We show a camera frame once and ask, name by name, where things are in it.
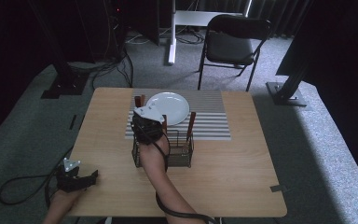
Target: chair seat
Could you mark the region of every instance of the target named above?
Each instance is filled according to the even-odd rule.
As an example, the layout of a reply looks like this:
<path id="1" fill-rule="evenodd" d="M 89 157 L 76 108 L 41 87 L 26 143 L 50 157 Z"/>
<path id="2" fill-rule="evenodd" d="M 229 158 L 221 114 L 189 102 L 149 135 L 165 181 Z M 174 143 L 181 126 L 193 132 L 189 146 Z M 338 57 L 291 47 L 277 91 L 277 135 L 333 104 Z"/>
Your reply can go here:
<path id="1" fill-rule="evenodd" d="M 222 33 L 208 36 L 206 58 L 214 63 L 250 65 L 254 62 L 252 44 L 249 39 L 240 39 Z"/>

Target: wooden table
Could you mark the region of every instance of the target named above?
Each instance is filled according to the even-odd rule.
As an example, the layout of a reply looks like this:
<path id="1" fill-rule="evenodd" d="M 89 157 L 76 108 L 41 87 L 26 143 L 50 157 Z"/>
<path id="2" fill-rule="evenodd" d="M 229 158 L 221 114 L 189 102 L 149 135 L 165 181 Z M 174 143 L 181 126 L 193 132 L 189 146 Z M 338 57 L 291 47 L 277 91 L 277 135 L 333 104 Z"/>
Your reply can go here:
<path id="1" fill-rule="evenodd" d="M 81 161 L 80 176 L 95 170 L 100 176 L 71 216 L 164 216 L 143 168 L 134 165 L 132 140 L 124 137 L 132 91 L 94 92 L 71 159 Z M 221 94 L 231 140 L 196 140 L 191 168 L 170 167 L 170 179 L 197 212 L 210 217 L 283 217 L 286 205 L 282 193 L 270 189 L 279 182 L 252 96 Z"/>

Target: white plate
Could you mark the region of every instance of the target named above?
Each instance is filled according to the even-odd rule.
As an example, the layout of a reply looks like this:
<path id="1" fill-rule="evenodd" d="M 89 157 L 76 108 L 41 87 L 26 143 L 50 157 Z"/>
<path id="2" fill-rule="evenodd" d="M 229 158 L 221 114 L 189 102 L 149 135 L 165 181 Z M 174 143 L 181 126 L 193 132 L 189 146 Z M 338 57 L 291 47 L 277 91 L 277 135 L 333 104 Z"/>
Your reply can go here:
<path id="1" fill-rule="evenodd" d="M 152 96 L 148 105 L 154 104 L 162 115 L 167 116 L 167 125 L 175 125 L 186 119 L 190 106 L 187 100 L 174 92 L 161 92 Z"/>

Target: striped placemat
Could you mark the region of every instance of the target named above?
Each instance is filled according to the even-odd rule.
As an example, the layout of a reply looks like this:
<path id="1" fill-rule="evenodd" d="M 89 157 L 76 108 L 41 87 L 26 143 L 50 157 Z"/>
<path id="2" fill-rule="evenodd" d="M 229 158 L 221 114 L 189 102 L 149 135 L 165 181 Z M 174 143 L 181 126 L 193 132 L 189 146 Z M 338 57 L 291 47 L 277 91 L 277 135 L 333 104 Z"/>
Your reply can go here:
<path id="1" fill-rule="evenodd" d="M 219 91 L 183 91 L 183 90 L 158 90 L 158 89 L 134 89 L 131 97 L 131 106 L 127 120 L 126 139 L 133 138 L 131 121 L 133 108 L 135 108 L 134 96 L 145 95 L 147 100 L 157 93 L 163 91 L 175 92 L 182 95 L 190 105 L 190 112 L 197 112 L 193 126 L 193 139 L 196 140 L 231 140 L 228 128 L 227 116 L 223 105 L 222 95 Z M 168 130 L 177 130 L 186 133 L 190 113 L 187 118 L 179 124 L 168 126 Z"/>

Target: dish rack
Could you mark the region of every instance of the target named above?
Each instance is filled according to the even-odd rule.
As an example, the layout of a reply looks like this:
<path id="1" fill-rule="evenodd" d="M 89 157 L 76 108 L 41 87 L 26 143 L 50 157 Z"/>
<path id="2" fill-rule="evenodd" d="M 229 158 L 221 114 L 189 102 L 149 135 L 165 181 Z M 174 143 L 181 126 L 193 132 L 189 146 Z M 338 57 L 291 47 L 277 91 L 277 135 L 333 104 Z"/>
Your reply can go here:
<path id="1" fill-rule="evenodd" d="M 191 158 L 194 151 L 193 133 L 187 137 L 187 133 L 181 133 L 177 130 L 167 131 L 170 141 L 171 153 L 168 158 L 169 167 L 191 167 Z M 139 148 L 133 139 L 132 157 L 136 167 L 142 167 Z"/>

